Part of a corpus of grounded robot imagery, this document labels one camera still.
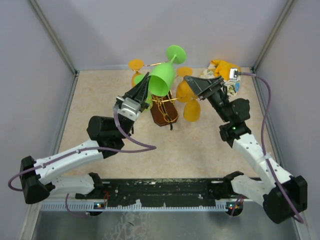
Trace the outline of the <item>yellow plastic goblet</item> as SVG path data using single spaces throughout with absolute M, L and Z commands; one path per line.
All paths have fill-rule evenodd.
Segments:
M 131 78 L 131 86 L 134 87 L 136 84 L 134 82 L 134 79 L 136 76 L 140 75 L 139 72 L 141 68 L 145 66 L 144 62 L 141 59 L 133 59 L 128 63 L 128 67 L 134 72 L 132 78 Z

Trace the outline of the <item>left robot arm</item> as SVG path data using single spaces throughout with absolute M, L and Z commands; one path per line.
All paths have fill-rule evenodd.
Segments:
M 95 199 L 101 197 L 104 186 L 97 173 L 64 177 L 63 174 L 93 161 L 100 161 L 117 153 L 133 154 L 124 150 L 124 139 L 142 147 L 137 152 L 156 149 L 131 137 L 135 121 L 148 108 L 148 86 L 151 76 L 140 75 L 140 82 L 123 96 L 117 96 L 113 117 L 93 116 L 88 122 L 89 139 L 56 155 L 34 159 L 24 157 L 20 162 L 20 191 L 26 204 L 36 204 L 55 194 L 78 194 Z

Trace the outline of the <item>green goblet front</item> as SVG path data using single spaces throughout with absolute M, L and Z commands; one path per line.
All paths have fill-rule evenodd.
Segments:
M 167 61 L 155 66 L 149 74 L 148 90 L 152 95 L 164 97 L 168 94 L 175 79 L 174 64 L 186 61 L 187 54 L 179 45 L 170 45 L 166 49 Z

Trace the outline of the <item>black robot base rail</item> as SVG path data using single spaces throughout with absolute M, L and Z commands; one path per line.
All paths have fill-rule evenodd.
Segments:
M 222 178 L 103 179 L 91 193 L 77 200 L 107 201 L 108 207 L 214 207 L 216 201 L 235 199 L 237 193 Z

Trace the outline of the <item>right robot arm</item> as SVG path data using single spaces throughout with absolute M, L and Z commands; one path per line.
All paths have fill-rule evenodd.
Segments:
M 253 180 L 241 172 L 224 177 L 223 192 L 229 198 L 244 196 L 263 207 L 276 224 L 289 218 L 300 223 L 299 215 L 308 207 L 308 183 L 302 176 L 293 176 L 281 167 L 269 153 L 265 143 L 257 142 L 246 125 L 250 119 L 250 102 L 244 98 L 232 101 L 224 79 L 185 76 L 184 80 L 195 96 L 208 100 L 225 123 L 219 127 L 220 137 L 252 167 L 260 180 Z

